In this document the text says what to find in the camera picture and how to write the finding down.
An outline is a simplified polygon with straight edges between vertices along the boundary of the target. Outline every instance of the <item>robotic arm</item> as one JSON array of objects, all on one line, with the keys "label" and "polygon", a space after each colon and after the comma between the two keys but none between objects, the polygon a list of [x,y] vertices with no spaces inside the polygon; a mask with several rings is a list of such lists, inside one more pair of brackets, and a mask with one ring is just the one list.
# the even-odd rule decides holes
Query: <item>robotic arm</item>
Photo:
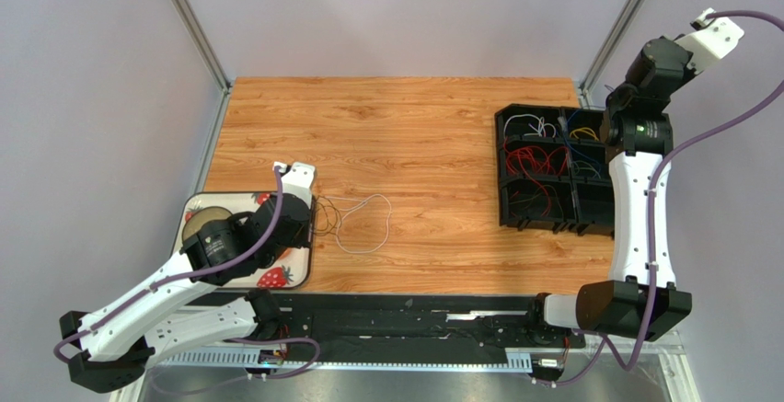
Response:
[{"label": "robotic arm", "polygon": [[[120,299],[89,314],[72,311],[60,318],[63,341],[73,339],[69,342],[81,350],[70,359],[61,358],[67,361],[73,382],[106,393],[135,381],[145,370],[185,350],[223,339],[268,339],[274,333],[280,309],[269,291],[254,291],[192,316],[172,317],[172,313],[235,278],[268,268],[288,247],[310,246],[314,206],[311,188],[316,168],[303,163],[291,167],[276,163],[275,168],[284,174],[280,206],[277,195],[273,195],[255,212],[206,223],[161,268]],[[258,249],[241,259],[271,227],[278,207],[282,209],[274,231]],[[194,274],[199,271],[205,274]],[[167,280],[173,277],[182,278]],[[108,322],[93,328],[113,313],[116,315]]]},{"label": "robotic arm", "polygon": [[656,186],[656,263],[649,262],[649,181],[673,150],[670,96],[726,56],[744,32],[727,17],[707,20],[675,40],[648,41],[626,81],[606,100],[601,138],[615,192],[615,252],[608,281],[584,285],[576,295],[541,293],[529,311],[532,340],[547,344],[572,329],[637,338],[649,299],[649,269],[656,269],[655,306],[644,339],[654,341],[691,312],[691,293],[676,289],[666,234],[668,164]]}]

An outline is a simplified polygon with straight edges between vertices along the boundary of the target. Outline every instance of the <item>wood grain surface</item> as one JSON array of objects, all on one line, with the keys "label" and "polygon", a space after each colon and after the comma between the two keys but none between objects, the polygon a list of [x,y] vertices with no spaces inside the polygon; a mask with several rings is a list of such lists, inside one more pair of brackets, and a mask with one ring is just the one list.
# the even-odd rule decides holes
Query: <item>wood grain surface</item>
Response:
[{"label": "wood grain surface", "polygon": [[[498,226],[493,114],[513,102],[577,106],[563,78],[240,78],[206,190],[274,190],[272,163],[302,161],[318,195],[389,198],[386,245],[317,237],[303,291],[575,293],[606,279],[609,238]],[[378,244],[386,207],[349,216],[343,244]]]}]

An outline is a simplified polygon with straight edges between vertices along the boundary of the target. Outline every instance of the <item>white wall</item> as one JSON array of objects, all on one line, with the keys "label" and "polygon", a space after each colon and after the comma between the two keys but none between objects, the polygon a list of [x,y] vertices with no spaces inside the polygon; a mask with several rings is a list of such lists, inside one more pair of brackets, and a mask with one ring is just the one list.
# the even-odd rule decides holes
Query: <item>white wall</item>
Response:
[{"label": "white wall", "polygon": [[230,78],[583,77],[626,0],[190,0]]},{"label": "white wall", "polygon": [[218,91],[169,0],[0,0],[0,399],[107,400],[58,318],[163,262]]},{"label": "white wall", "polygon": [[[784,17],[784,0],[647,0],[601,84],[616,86],[648,39],[690,32],[703,9]],[[750,108],[784,78],[784,34],[737,18],[746,32],[726,59],[673,97],[677,143]],[[606,91],[596,91],[603,102]],[[784,99],[673,162],[669,236],[678,286],[694,294],[680,326],[703,400],[780,400],[784,347]]]}]

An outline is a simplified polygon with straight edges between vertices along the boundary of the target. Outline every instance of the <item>strawberry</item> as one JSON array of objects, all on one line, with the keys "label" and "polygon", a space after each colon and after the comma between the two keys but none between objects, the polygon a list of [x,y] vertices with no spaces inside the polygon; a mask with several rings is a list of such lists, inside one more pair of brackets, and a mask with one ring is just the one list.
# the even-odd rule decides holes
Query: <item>strawberry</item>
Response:
[{"label": "strawberry", "polygon": [[202,209],[202,208],[201,208],[201,207],[199,207],[199,206],[196,206],[196,207],[193,207],[193,208],[191,208],[191,209],[188,209],[188,210],[185,212],[185,222],[187,223],[187,222],[190,220],[190,218],[193,218],[193,215],[195,215],[196,213],[198,213],[198,212],[199,212],[201,209]]},{"label": "strawberry", "polygon": [[256,201],[258,205],[264,204],[266,200],[270,198],[270,194],[267,192],[256,192],[250,195],[250,198]]},{"label": "strawberry", "polygon": [[280,289],[291,281],[291,268],[281,266],[267,270],[267,272],[259,278],[259,281],[256,282],[256,286],[260,289]]}]

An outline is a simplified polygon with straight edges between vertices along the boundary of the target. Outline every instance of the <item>purple hose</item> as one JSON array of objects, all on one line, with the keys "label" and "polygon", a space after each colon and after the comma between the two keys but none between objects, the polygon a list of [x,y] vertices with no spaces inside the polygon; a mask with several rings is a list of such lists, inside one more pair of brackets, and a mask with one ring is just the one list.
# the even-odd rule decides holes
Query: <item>purple hose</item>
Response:
[{"label": "purple hose", "polygon": [[151,283],[148,288],[141,290],[139,293],[135,294],[134,296],[131,296],[131,298],[129,298],[124,303],[118,305],[114,310],[108,312],[97,323],[90,326],[90,328],[82,330],[58,342],[57,345],[54,346],[54,357],[59,359],[61,362],[68,363],[69,359],[65,357],[65,355],[63,355],[63,353],[61,352],[61,350],[65,345],[75,340],[81,339],[84,336],[86,336],[88,333],[94,332],[99,328],[103,327],[115,316],[119,315],[125,309],[127,309],[128,307],[130,307],[131,305],[135,304],[137,301],[145,297],[148,293],[150,293],[151,290],[155,291],[161,286],[169,284],[173,281],[186,280],[190,278],[199,278],[204,275],[211,275],[219,271],[231,269],[235,265],[251,257],[257,250],[261,248],[261,246],[264,245],[264,243],[267,242],[267,240],[270,238],[270,235],[272,234],[272,231],[275,230],[275,226],[278,224],[278,221],[281,218],[281,212],[283,210],[283,206],[282,206],[283,205],[283,180],[282,180],[281,172],[278,170],[277,167],[275,167],[273,171],[275,172],[275,182],[278,187],[277,196],[275,198],[275,211],[272,213],[272,219],[270,221],[270,225],[267,226],[267,230],[264,231],[264,234],[261,236],[261,238],[259,238],[259,241],[257,241],[256,244],[254,244],[251,248],[246,250],[242,255],[224,264],[220,264],[218,266],[214,266],[209,269],[201,269],[201,270],[180,273],[174,276],[169,276],[167,278],[164,278],[163,280],[155,281]]},{"label": "purple hose", "polygon": [[226,379],[223,382],[219,382],[215,385],[205,386],[204,388],[199,388],[196,390],[187,390],[187,391],[172,391],[166,390],[158,386],[155,380],[154,375],[150,375],[147,381],[149,382],[150,386],[153,387],[158,393],[167,395],[167,396],[193,396],[199,395],[201,393],[206,393],[208,391],[213,391],[218,388],[221,388],[226,385],[230,385],[236,382],[247,381],[249,377],[253,377],[256,379],[285,379],[287,377],[294,377],[299,374],[305,373],[308,371],[311,365],[316,363],[318,360],[318,356],[321,355],[321,346],[318,345],[318,342],[311,338],[288,338],[288,339],[276,339],[276,340],[250,340],[250,339],[231,339],[234,342],[241,343],[241,344],[250,344],[250,345],[279,345],[279,344],[310,344],[316,349],[316,353],[313,355],[310,361],[308,361],[305,365],[297,368],[296,370],[292,370],[291,372],[280,373],[280,374],[245,374],[238,377],[233,377],[231,379]]},{"label": "purple hose", "polygon": [[[718,13],[713,13],[707,15],[706,18],[719,18],[719,17],[750,17],[750,18],[758,18],[760,20],[765,20],[773,25],[775,25],[778,29],[784,31],[784,20],[781,20],[778,17],[771,16],[768,13],[763,13],[761,11],[748,11],[748,10],[737,10],[737,11],[721,11]],[[655,202],[656,202],[656,185],[659,183],[659,177],[662,175],[664,168],[675,158],[676,155],[680,154],[681,152],[685,151],[687,148],[697,144],[705,139],[716,135],[717,133],[724,132],[730,129],[732,126],[736,126],[753,116],[759,113],[762,109],[767,108],[768,105],[773,103],[773,101],[778,98],[782,93],[784,93],[784,80],[776,86],[776,89],[770,93],[769,96],[765,97],[762,101],[760,101],[756,106],[749,109],[745,113],[735,117],[734,119],[727,121],[709,131],[703,132],[696,137],[690,138],[685,142],[679,144],[672,152],[665,155],[662,159],[662,162],[656,167],[653,171],[653,175],[651,176],[651,182],[648,185],[648,260],[652,265],[656,262],[656,212],[655,212]],[[615,356],[618,364],[623,368],[625,371],[630,371],[637,365],[637,360],[640,358],[640,351],[642,350],[642,343],[645,341],[645,335],[648,333],[648,328],[651,324],[651,316],[653,314],[653,305],[655,302],[655,294],[656,294],[656,269],[649,269],[649,276],[648,276],[648,300],[645,303],[645,310],[642,313],[642,321],[640,322],[640,332],[638,333],[637,340],[634,343],[634,348],[631,351],[631,355],[628,357],[628,362],[623,362],[623,358],[620,357],[616,346],[613,342],[607,337],[607,335],[600,334],[600,333],[589,333],[594,334],[597,336],[602,337],[603,344],[606,344],[610,347],[610,350],[613,351],[613,356]],[[596,351],[594,358],[598,357],[599,352],[601,349]],[[577,376],[566,381],[569,384],[573,384],[577,378],[582,378],[588,370],[591,369],[595,364],[594,360],[591,360],[585,369],[582,372],[578,373]]]}]

